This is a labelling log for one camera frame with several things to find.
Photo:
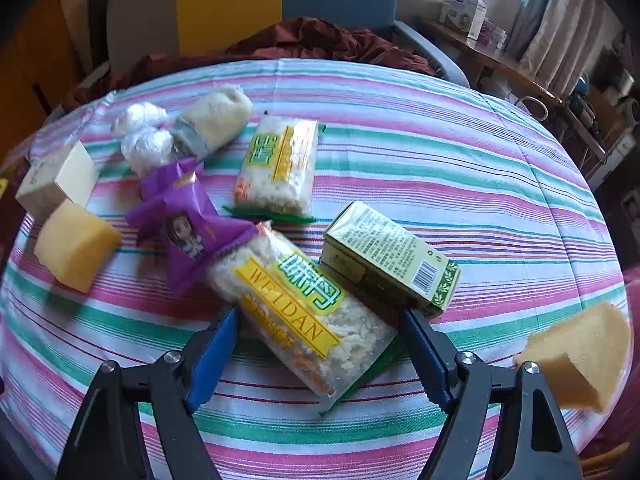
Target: purple candy package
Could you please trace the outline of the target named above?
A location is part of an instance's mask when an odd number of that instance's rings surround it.
[[[216,258],[258,234],[247,221],[218,215],[198,176],[195,158],[177,160],[141,180],[143,203],[127,222],[139,229],[138,243],[153,233],[165,240],[169,287],[176,295],[195,282]]]

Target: yellow sponge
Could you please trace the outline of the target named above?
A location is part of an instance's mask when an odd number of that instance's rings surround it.
[[[60,283],[87,292],[98,270],[119,245],[117,229],[65,200],[43,225],[35,254]]]
[[[593,408],[603,412],[616,391],[631,341],[625,316],[603,302],[532,334],[520,366],[535,361],[561,408]]]

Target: white box on shelf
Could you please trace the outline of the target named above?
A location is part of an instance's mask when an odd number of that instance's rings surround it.
[[[438,21],[440,23],[446,23],[448,12],[449,12],[449,2],[443,2],[442,7],[440,8],[440,17],[438,18]]]
[[[477,40],[485,16],[486,3],[483,0],[450,0],[446,23]]]

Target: plastic food package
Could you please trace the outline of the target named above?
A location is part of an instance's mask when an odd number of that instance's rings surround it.
[[[202,160],[235,139],[251,120],[254,105],[238,85],[222,85],[185,108],[171,132],[180,156]]]
[[[159,168],[141,182],[145,202],[127,214],[127,222],[139,229],[139,243],[155,232],[164,238],[169,287],[176,295],[214,258],[257,234],[247,220],[218,216],[198,178],[201,170],[195,159]]]
[[[127,134],[120,143],[120,149],[129,167],[141,178],[176,157],[171,133],[152,126]]]
[[[324,412],[382,354],[396,331],[268,222],[206,271],[267,346],[320,397]]]
[[[121,113],[111,125],[113,137],[124,137],[145,126],[161,126],[167,120],[166,110],[149,102],[135,103]]]
[[[264,116],[236,181],[233,213],[313,222],[310,206],[317,148],[317,121]]]

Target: chinese characters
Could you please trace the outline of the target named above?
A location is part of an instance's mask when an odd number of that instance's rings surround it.
[[[340,298],[340,288],[320,274],[314,265],[299,253],[293,253],[282,261],[278,268],[284,273],[292,285],[300,289],[304,296],[316,294],[313,304],[319,310],[334,305]]]
[[[269,164],[278,146],[279,135],[257,134],[249,155],[250,164]]]

